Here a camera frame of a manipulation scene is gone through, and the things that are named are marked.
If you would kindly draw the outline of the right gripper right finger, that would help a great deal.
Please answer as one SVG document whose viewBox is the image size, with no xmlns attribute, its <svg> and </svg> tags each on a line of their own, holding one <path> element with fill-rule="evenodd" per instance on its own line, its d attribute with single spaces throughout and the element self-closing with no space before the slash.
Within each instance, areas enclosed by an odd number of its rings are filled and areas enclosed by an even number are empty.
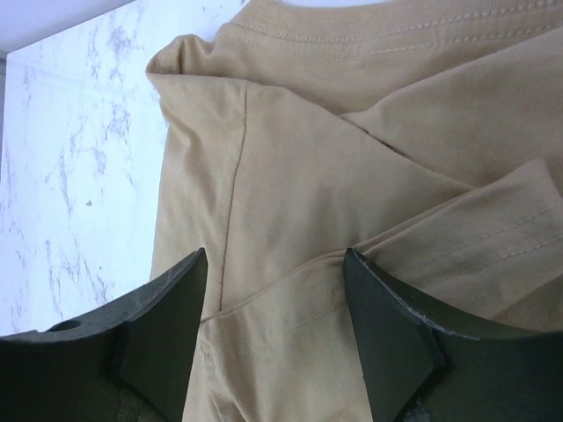
<svg viewBox="0 0 563 422">
<path fill-rule="evenodd" d="M 347 250 L 347 305 L 375 421 L 559 421 L 562 335 L 435 299 Z"/>
</svg>

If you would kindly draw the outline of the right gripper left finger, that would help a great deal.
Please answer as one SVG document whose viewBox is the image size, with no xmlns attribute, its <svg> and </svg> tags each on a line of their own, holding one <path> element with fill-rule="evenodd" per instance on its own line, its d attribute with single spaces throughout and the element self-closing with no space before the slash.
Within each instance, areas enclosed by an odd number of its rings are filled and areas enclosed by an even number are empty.
<svg viewBox="0 0 563 422">
<path fill-rule="evenodd" d="M 206 291 L 195 251 L 47 331 L 1 339 L 3 421 L 180 421 Z"/>
</svg>

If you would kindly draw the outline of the beige t shirt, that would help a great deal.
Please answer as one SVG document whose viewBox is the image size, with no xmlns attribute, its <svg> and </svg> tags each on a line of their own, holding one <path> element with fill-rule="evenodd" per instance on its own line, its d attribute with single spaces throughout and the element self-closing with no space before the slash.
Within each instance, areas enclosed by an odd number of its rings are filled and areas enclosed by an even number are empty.
<svg viewBox="0 0 563 422">
<path fill-rule="evenodd" d="M 367 421 L 354 248 L 472 314 L 562 326 L 562 4 L 252 1 L 147 76 L 151 273 L 204 248 L 186 421 Z"/>
</svg>

